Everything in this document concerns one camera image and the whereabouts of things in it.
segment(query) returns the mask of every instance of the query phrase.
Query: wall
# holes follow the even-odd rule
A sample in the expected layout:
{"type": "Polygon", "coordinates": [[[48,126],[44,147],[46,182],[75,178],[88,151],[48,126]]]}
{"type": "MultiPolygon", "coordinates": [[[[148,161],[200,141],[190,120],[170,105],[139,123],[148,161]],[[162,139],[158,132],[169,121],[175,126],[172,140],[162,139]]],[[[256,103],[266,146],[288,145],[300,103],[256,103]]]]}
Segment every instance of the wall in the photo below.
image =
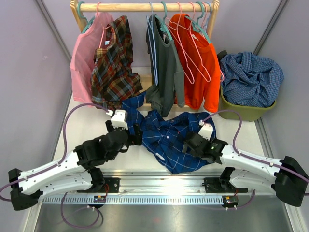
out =
{"type": "MultiPolygon", "coordinates": [[[[49,162],[70,96],[69,61],[35,1],[0,8],[0,186],[8,171],[49,162]]],[[[2,195],[9,198],[9,189],[2,195]]],[[[1,232],[18,232],[28,211],[0,201],[1,232]]]]}
{"type": "MultiPolygon", "coordinates": [[[[274,59],[282,67],[285,80],[276,108],[263,117],[278,158],[292,156],[309,174],[309,1],[289,1],[260,55],[274,59]]],[[[309,228],[309,198],[301,211],[309,228]]]]}
{"type": "MultiPolygon", "coordinates": [[[[87,3],[97,1],[84,0],[87,3]]],[[[69,6],[69,0],[42,0],[46,5],[63,41],[72,53],[76,38],[80,33],[75,18],[69,6]]],[[[146,3],[146,0],[107,0],[103,3],[146,3]]],[[[217,22],[213,32],[212,41],[217,52],[226,49],[229,53],[251,51],[255,49],[268,22],[271,19],[280,0],[221,0],[217,22]]],[[[149,67],[149,55],[146,48],[146,15],[150,13],[113,13],[116,19],[121,15],[127,15],[133,37],[134,63],[135,67],[149,67]]],[[[90,20],[94,13],[86,13],[90,20]]]]}

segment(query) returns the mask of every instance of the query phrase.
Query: clothing tag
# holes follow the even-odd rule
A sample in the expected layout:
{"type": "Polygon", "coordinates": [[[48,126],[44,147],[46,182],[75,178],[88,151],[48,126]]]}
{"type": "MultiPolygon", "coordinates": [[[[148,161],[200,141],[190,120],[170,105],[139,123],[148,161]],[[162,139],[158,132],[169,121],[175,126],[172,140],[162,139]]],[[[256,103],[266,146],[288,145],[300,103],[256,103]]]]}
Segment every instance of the clothing tag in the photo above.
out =
{"type": "Polygon", "coordinates": [[[194,39],[198,40],[198,38],[197,38],[195,35],[192,35],[192,37],[193,37],[194,39]]]}
{"type": "Polygon", "coordinates": [[[156,153],[155,155],[158,156],[161,160],[165,161],[165,159],[159,153],[156,153]]]}

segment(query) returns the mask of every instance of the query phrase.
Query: blue checkered shirt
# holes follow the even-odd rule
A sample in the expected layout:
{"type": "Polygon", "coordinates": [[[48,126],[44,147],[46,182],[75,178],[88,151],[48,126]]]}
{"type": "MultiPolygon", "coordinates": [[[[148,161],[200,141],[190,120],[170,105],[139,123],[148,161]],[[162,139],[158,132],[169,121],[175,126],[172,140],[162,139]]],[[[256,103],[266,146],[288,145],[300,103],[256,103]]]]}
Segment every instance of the blue checkered shirt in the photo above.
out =
{"type": "MultiPolygon", "coordinates": [[[[134,134],[133,124],[139,123],[143,131],[143,146],[173,174],[192,172],[208,164],[205,160],[189,154],[189,148],[186,153],[182,152],[182,149],[187,133],[189,131],[198,133],[200,130],[198,122],[209,114],[184,112],[174,119],[165,121],[157,111],[152,110],[144,117],[137,110],[143,105],[144,96],[145,92],[122,101],[122,109],[128,112],[126,122],[130,133],[134,134]]],[[[216,130],[213,120],[210,118],[207,122],[214,128],[211,136],[211,139],[214,139],[216,130]]]]}
{"type": "Polygon", "coordinates": [[[226,55],[220,68],[225,75],[223,94],[235,105],[270,107],[284,79],[276,62],[251,52],[226,55]]]}

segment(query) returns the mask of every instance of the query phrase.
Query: wooden clothes rack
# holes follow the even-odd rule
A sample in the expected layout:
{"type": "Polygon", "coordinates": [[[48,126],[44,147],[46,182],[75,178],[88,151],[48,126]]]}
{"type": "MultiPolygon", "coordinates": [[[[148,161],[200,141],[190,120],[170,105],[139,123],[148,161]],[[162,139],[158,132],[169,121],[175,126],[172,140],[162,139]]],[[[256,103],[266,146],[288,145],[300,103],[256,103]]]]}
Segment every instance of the wooden clothes rack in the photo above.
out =
{"type": "MultiPolygon", "coordinates": [[[[70,0],[70,8],[72,9],[73,15],[77,22],[77,25],[82,32],[87,22],[85,19],[80,18],[78,15],[78,0],[70,0]]],[[[194,8],[190,3],[181,3],[182,12],[194,12],[194,8]]],[[[213,0],[211,3],[211,16],[208,21],[206,33],[209,38],[211,38],[214,24],[217,18],[218,10],[219,10],[220,2],[219,0],[213,0]]],[[[180,12],[179,5],[177,3],[166,3],[168,12],[180,12]]],[[[165,12],[164,5],[161,3],[153,3],[153,12],[165,12]]],[[[198,3],[194,3],[194,7],[196,12],[201,12],[201,6],[198,3]]],[[[83,12],[96,12],[97,11],[97,3],[82,3],[80,5],[80,15],[83,15],[83,12]]],[[[206,4],[205,12],[210,12],[210,7],[206,4]]],[[[98,6],[98,12],[151,12],[151,6],[149,3],[101,3],[98,6]]],[[[152,78],[150,75],[140,75],[140,81],[143,86],[143,89],[146,90],[152,84],[152,78]]],[[[151,110],[150,104],[144,103],[140,110],[151,110]]],[[[173,105],[171,111],[179,111],[179,112],[195,112],[195,110],[191,109],[189,106],[185,105],[183,108],[178,107],[177,105],[173,105]]]]}

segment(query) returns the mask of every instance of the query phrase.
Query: green bin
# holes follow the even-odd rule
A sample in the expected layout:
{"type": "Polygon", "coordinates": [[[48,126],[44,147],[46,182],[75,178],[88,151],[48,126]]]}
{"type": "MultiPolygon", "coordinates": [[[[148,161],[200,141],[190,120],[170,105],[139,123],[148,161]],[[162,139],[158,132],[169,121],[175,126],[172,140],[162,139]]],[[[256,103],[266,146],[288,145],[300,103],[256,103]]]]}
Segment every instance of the green bin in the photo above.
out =
{"type": "MultiPolygon", "coordinates": [[[[260,107],[252,107],[252,106],[243,106],[243,105],[234,105],[229,103],[223,96],[223,90],[220,89],[220,102],[219,102],[219,110],[233,110],[238,112],[242,116],[242,120],[245,121],[255,121],[259,119],[263,113],[271,110],[277,104],[277,100],[274,101],[271,107],[268,108],[260,108],[260,107]]],[[[222,118],[225,119],[239,119],[238,116],[231,112],[223,112],[219,113],[222,118]]]]}

